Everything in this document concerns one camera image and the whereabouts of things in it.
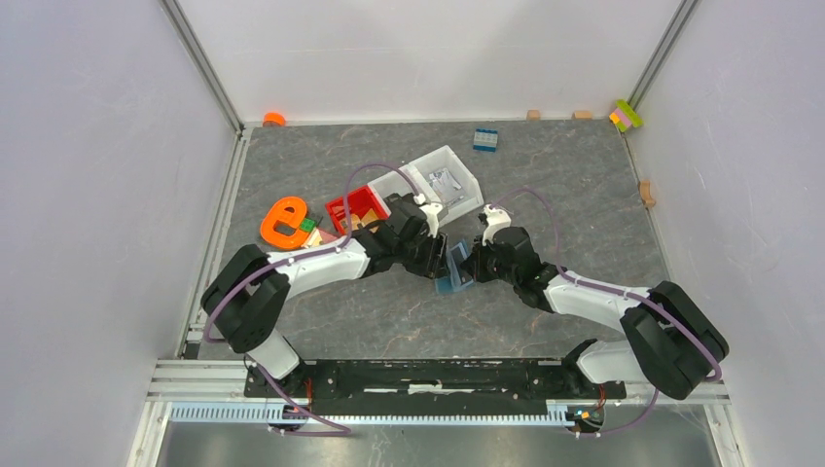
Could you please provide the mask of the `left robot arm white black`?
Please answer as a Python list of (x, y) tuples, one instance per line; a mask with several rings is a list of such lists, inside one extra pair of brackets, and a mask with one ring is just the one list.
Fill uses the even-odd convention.
[(391, 213), (331, 243), (294, 252), (241, 247), (200, 298), (206, 331), (216, 328), (237, 354), (269, 373), (282, 396), (305, 386), (302, 359), (277, 331), (284, 305), (300, 294), (340, 281), (383, 273), (396, 265), (427, 279), (447, 274), (447, 236), (439, 226), (443, 206), (424, 196), (394, 194)]

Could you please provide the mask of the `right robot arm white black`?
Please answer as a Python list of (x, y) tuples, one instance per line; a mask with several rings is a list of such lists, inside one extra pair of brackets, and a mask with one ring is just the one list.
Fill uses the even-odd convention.
[(730, 346), (678, 284), (621, 287), (543, 261), (526, 229), (479, 235), (464, 272), (479, 283), (510, 284), (521, 301), (549, 313), (572, 315), (611, 328), (621, 341), (583, 343), (561, 372), (564, 389), (590, 395), (601, 383), (648, 382), (667, 397), (686, 399), (703, 381), (719, 379)]

